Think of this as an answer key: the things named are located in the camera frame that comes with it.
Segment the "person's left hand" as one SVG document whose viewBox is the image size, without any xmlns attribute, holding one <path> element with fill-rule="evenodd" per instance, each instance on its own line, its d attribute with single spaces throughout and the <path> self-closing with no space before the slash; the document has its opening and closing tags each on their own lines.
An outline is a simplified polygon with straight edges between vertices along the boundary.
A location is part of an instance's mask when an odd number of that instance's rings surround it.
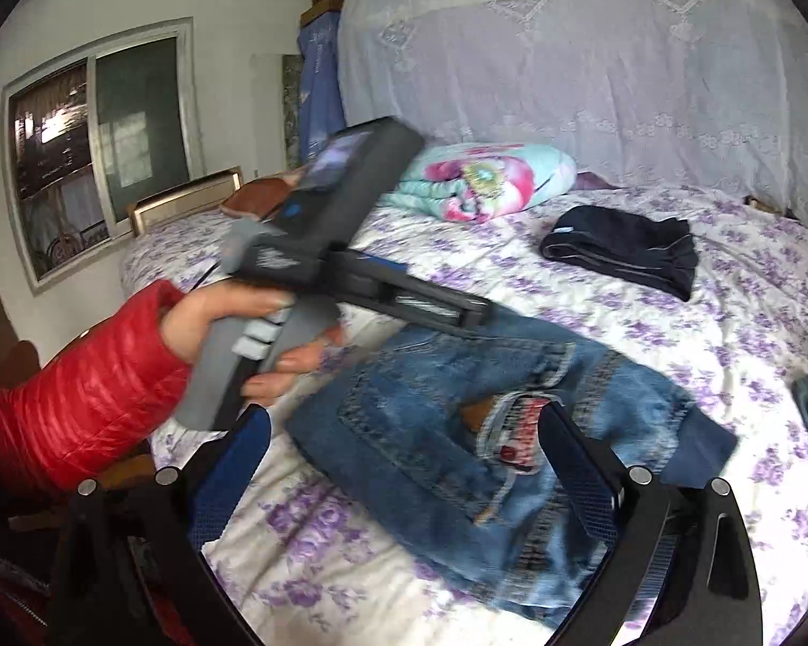
<svg viewBox="0 0 808 646">
<path fill-rule="evenodd" d="M 293 302 L 293 294 L 269 287 L 224 280 L 188 293 L 160 318 L 163 343 L 180 360 L 194 364 L 208 330 L 217 319 L 264 318 Z M 274 369 L 249 378 L 242 395 L 268 407 L 289 392 L 300 375 L 315 372 L 326 356 L 346 343 L 340 324 L 327 328 L 316 340 L 292 348 L 275 360 Z"/>
</svg>

